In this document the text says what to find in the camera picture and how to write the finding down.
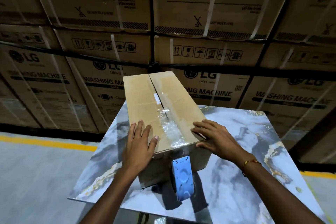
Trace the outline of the person's left hand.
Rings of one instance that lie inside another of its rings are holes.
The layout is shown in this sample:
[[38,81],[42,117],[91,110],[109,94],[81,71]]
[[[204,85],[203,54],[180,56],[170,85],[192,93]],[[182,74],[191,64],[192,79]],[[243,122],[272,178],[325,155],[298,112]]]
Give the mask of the person's left hand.
[[123,152],[122,170],[132,179],[135,179],[152,160],[149,157],[149,135],[152,130],[151,125],[142,127],[142,137],[135,139],[135,129],[137,123],[132,123],[128,132],[127,143]]

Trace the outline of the clear packing tape strip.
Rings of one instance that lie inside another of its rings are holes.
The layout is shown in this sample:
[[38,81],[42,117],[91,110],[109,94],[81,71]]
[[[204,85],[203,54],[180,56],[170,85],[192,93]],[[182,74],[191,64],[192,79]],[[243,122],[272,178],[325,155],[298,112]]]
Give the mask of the clear packing tape strip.
[[162,87],[154,84],[154,88],[162,106],[157,110],[157,118],[163,131],[160,139],[163,145],[159,146],[157,154],[166,154],[172,159],[184,158],[190,154],[190,144],[181,131],[180,118],[168,94],[162,91]]

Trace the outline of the blue tape dispenser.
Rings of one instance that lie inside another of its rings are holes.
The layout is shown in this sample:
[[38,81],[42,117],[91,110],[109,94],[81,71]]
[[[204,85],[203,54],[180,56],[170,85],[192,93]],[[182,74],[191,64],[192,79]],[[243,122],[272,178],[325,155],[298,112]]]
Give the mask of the blue tape dispenser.
[[178,201],[187,200],[194,194],[195,186],[189,155],[172,160],[171,182]]

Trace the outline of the stack of large printed cartons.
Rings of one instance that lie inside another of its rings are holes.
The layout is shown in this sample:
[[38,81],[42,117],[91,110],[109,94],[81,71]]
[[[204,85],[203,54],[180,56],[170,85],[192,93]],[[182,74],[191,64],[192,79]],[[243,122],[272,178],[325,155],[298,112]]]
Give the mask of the stack of large printed cartons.
[[336,165],[336,0],[0,0],[2,124],[105,133],[124,76],[169,70]]

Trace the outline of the person's right forearm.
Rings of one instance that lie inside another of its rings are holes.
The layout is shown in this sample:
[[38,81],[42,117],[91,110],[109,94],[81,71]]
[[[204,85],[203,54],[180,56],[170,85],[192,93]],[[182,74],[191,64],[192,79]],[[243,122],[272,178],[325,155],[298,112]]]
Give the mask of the person's right forearm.
[[258,193],[275,224],[325,224],[257,160],[246,161],[241,171]]

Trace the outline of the person's left forearm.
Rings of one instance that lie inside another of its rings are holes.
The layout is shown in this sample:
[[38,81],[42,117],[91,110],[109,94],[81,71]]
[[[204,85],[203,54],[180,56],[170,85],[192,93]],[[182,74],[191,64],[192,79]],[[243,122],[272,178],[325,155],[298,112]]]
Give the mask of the person's left forearm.
[[139,173],[134,167],[122,167],[79,224],[113,224],[122,201]]

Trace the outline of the plain brown cardboard box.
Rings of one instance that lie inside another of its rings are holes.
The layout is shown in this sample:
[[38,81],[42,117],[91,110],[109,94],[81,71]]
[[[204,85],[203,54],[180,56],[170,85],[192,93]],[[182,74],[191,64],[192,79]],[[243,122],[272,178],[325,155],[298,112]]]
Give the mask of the plain brown cardboard box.
[[192,172],[203,170],[208,164],[211,152],[196,147],[197,143],[204,141],[204,137],[193,133],[191,128],[194,127],[193,122],[202,121],[205,116],[175,74],[172,71],[166,71],[125,76],[123,80],[129,122],[134,123],[142,120],[144,127],[151,125],[152,130],[148,141],[155,135],[159,137],[152,161],[139,174],[141,187],[147,188],[168,181],[173,160],[166,154],[157,154],[159,146],[163,145],[163,141],[160,141],[163,131],[157,118],[157,110],[162,108],[162,106],[154,84],[161,86],[162,91],[168,94],[174,104],[174,108],[180,118],[181,131],[190,144],[189,156]]

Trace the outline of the person's right hand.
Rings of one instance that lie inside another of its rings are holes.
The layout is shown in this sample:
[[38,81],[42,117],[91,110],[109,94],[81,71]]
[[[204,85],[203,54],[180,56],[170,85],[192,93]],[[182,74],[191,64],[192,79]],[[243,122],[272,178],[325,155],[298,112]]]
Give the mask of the person's right hand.
[[215,127],[215,131],[193,132],[193,128],[191,128],[191,131],[204,136],[206,138],[205,141],[212,142],[213,150],[209,150],[210,152],[222,159],[233,162],[240,169],[246,161],[254,159],[253,155],[243,149],[224,126],[212,120],[202,121],[211,123]]

